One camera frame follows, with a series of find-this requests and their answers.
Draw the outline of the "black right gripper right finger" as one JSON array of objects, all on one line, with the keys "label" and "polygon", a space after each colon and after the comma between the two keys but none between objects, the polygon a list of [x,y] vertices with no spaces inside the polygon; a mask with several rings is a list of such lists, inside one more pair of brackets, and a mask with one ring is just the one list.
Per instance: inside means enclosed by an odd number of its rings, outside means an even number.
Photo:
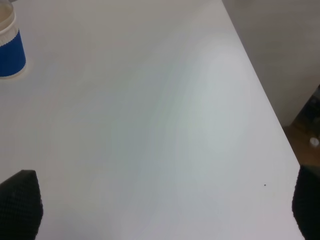
[{"label": "black right gripper right finger", "polygon": [[320,238],[320,168],[301,165],[292,199],[292,212],[306,240]]}]

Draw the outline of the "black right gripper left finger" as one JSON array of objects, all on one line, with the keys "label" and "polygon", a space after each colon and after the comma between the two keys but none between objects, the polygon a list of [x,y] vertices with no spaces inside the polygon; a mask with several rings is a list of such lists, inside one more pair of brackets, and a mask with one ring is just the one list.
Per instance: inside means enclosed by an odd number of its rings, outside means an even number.
[{"label": "black right gripper left finger", "polygon": [[0,184],[0,238],[34,240],[44,209],[35,170],[21,170]]}]

